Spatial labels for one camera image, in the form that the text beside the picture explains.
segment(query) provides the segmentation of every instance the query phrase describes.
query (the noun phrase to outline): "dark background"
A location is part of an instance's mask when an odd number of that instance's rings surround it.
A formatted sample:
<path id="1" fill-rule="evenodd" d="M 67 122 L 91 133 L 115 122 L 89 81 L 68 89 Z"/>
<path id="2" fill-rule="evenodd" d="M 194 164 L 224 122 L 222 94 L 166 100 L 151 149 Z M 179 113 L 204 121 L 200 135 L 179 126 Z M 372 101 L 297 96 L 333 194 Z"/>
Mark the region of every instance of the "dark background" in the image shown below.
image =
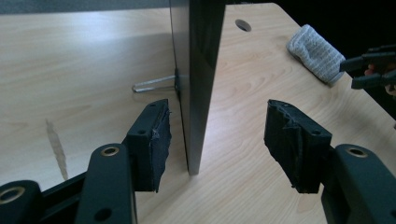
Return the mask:
<path id="1" fill-rule="evenodd" d="M 396 2 L 376 0 L 233 1 L 228 4 L 274 2 L 300 25 L 310 24 L 348 58 L 368 48 L 396 44 Z M 3 0 L 0 14 L 51 13 L 169 7 L 169 0 Z M 363 69 L 349 74 L 361 76 Z M 383 87 L 366 90 L 396 119 L 396 102 Z"/>

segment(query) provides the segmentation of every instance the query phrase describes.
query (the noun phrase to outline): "folded cloth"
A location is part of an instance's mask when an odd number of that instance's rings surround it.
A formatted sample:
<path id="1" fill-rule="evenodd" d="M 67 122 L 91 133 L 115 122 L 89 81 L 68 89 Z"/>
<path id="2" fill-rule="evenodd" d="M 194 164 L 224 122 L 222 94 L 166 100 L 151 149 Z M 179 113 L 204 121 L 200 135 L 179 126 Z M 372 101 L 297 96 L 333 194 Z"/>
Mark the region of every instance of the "folded cloth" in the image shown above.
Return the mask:
<path id="1" fill-rule="evenodd" d="M 344 55 L 306 24 L 286 45 L 289 53 L 297 58 L 316 77 L 328 84 L 334 84 L 344 72 L 340 72 L 340 62 Z"/>

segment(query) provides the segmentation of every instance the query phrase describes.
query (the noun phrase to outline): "gray towel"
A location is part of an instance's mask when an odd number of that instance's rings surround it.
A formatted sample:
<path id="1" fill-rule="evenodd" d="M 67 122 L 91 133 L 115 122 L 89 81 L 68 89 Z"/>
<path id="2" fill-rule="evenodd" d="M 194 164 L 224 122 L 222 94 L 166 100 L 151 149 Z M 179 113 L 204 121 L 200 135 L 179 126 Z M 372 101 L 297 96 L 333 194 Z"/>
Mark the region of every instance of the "gray towel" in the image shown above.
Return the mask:
<path id="1" fill-rule="evenodd" d="M 339 71 L 340 62 L 345 60 L 344 55 L 308 24 L 300 28 L 286 48 L 291 55 L 325 83 L 332 85 L 344 74 Z"/>

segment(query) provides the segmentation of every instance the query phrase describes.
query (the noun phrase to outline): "tabletop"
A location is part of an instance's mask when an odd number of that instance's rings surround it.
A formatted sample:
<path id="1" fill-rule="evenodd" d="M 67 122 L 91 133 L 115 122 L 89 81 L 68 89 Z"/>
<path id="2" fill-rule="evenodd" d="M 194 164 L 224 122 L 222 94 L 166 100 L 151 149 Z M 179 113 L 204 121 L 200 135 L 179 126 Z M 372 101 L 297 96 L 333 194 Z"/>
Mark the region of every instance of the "tabletop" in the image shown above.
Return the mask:
<path id="1" fill-rule="evenodd" d="M 0 185 L 61 183 L 51 141 L 67 177 L 84 172 L 97 147 L 168 98 L 170 155 L 160 191 L 136 193 L 139 223 L 326 223 L 320 194 L 292 189 L 263 142 L 268 100 L 300 108 L 334 147 L 371 149 L 395 175 L 394 120 L 347 74 L 330 87 L 290 56 L 298 29 L 276 4 L 226 7 L 201 171 L 189 176 L 175 92 L 131 91 L 173 74 L 169 8 L 0 17 Z"/>

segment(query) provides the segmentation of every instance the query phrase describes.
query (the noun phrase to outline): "round hole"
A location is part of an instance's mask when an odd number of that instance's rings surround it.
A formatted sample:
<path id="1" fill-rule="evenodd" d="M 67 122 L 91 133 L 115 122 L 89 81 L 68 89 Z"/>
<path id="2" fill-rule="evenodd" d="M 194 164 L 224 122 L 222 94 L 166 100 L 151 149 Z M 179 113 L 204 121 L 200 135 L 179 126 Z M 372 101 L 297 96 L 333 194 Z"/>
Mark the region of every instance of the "round hole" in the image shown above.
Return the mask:
<path id="1" fill-rule="evenodd" d="M 366 158 L 368 156 L 367 153 L 361 151 L 360 149 L 356 149 L 356 148 L 348 148 L 346 151 L 350 155 L 355 156 L 355 157 Z"/>
<path id="2" fill-rule="evenodd" d="M 245 32 L 250 32 L 251 31 L 251 26 L 246 22 L 246 21 L 242 21 L 242 20 L 236 20 L 235 21 L 236 26 L 245 31 Z"/>
<path id="3" fill-rule="evenodd" d="M 14 187 L 11 189 L 6 189 L 0 193 L 0 204 L 10 203 L 19 197 L 25 192 L 25 188 L 23 187 Z"/>
<path id="4" fill-rule="evenodd" d="M 319 130 L 314 130 L 314 131 L 312 132 L 312 134 L 314 134 L 314 135 L 320 135 L 321 132 L 320 132 Z"/>
<path id="5" fill-rule="evenodd" d="M 99 210 L 95 216 L 94 219 L 95 221 L 106 221 L 111 217 L 111 209 L 109 208 L 104 208 Z"/>
<path id="6" fill-rule="evenodd" d="M 107 147 L 101 151 L 102 156 L 114 156 L 120 151 L 117 147 Z"/>

